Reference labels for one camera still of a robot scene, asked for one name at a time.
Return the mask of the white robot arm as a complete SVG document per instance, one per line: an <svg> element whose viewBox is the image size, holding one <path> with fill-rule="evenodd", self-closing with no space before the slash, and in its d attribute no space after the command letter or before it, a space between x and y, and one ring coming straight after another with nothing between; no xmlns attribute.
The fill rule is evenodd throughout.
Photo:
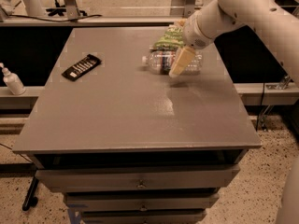
<svg viewBox="0 0 299 224"><path fill-rule="evenodd" d="M275 0L213 0L194 12L183 25L184 47L177 51L169 73L178 77L198 49L216 37L247 25L282 68L299 85L299 19Z"/></svg>

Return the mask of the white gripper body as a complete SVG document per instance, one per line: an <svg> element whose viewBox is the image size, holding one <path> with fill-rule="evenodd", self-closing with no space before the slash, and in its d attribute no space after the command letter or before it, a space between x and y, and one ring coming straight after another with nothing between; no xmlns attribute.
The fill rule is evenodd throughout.
<svg viewBox="0 0 299 224"><path fill-rule="evenodd" d="M184 43L194 49L204 49L213 39L204 34L200 27L201 12L194 12L184 23L182 37Z"/></svg>

